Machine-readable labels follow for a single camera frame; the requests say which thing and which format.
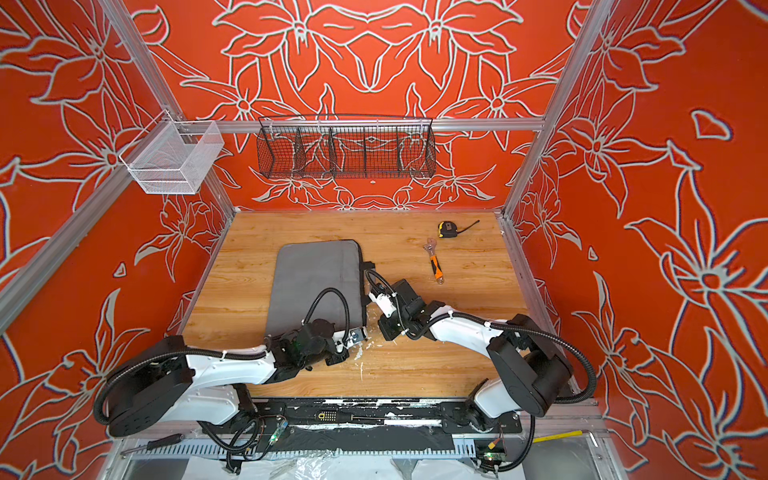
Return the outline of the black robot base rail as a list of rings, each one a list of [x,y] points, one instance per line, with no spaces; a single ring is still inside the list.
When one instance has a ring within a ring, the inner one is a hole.
[[[483,420],[462,399],[273,398],[222,425],[207,422],[203,431],[247,446],[250,459],[263,452],[472,458],[523,428],[515,412]]]

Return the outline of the grey zippered laptop bag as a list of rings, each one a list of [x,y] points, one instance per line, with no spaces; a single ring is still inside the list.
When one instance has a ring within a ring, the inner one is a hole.
[[[277,337],[301,325],[314,300],[326,288],[345,297],[350,328],[365,328],[368,297],[365,293],[362,248],[351,239],[287,244],[278,252],[266,334]]]

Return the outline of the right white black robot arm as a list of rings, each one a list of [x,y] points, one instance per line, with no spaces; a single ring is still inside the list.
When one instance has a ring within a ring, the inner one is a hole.
[[[587,356],[540,329],[529,316],[488,320],[440,301],[427,303],[405,279],[390,283],[374,269],[366,270],[364,278],[369,299],[382,312],[378,325],[385,340],[405,336],[452,343],[492,362],[498,378],[478,384],[460,408],[459,422],[487,431],[497,428],[498,419],[507,413],[529,415],[527,437],[516,456],[495,460],[483,454],[474,461],[481,472],[497,475],[521,466],[532,449],[537,419],[554,404],[577,404],[593,397],[597,373]]]

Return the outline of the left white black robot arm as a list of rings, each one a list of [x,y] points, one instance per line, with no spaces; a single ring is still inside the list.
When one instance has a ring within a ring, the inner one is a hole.
[[[180,335],[169,336],[106,376],[93,417],[110,436],[122,438],[157,423],[222,426],[250,416],[249,386],[292,380],[318,363],[342,363],[365,340],[366,329],[351,324],[348,302],[341,305],[340,326],[310,310],[298,328],[247,349],[196,348]]]

